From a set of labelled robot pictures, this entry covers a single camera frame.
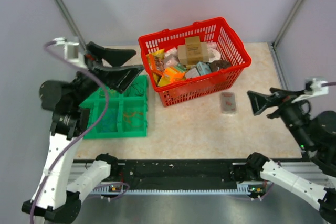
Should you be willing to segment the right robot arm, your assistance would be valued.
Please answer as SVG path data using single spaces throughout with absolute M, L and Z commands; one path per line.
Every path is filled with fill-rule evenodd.
M 310 105 L 313 92 L 270 88 L 270 95 L 248 91 L 254 115 L 267 108 L 277 109 L 267 115 L 280 118 L 311 162 L 325 174 L 335 177 L 335 112 L 323 111 L 315 118 L 303 109 Z M 252 180 L 268 180 L 303 199 L 328 223 L 335 223 L 335 188 L 303 179 L 281 167 L 272 159 L 254 152 L 246 159 L 245 174 Z

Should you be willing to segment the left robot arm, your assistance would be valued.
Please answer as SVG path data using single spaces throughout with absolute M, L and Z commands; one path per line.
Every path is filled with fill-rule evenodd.
M 127 65 L 136 54 L 132 49 L 112 49 L 93 42 L 80 53 L 77 42 L 64 37 L 44 44 L 54 58 L 76 70 L 70 81 L 45 81 L 39 88 L 41 107 L 52 112 L 49 148 L 38 187 L 30 200 L 22 204 L 29 221 L 72 223 L 90 193 L 103 187 L 103 181 L 119 174 L 118 160 L 100 154 L 74 182 L 69 182 L 75 153 L 95 126 L 90 122 L 90 109 L 82 103 L 97 90 L 123 93 L 143 71 L 142 65 Z

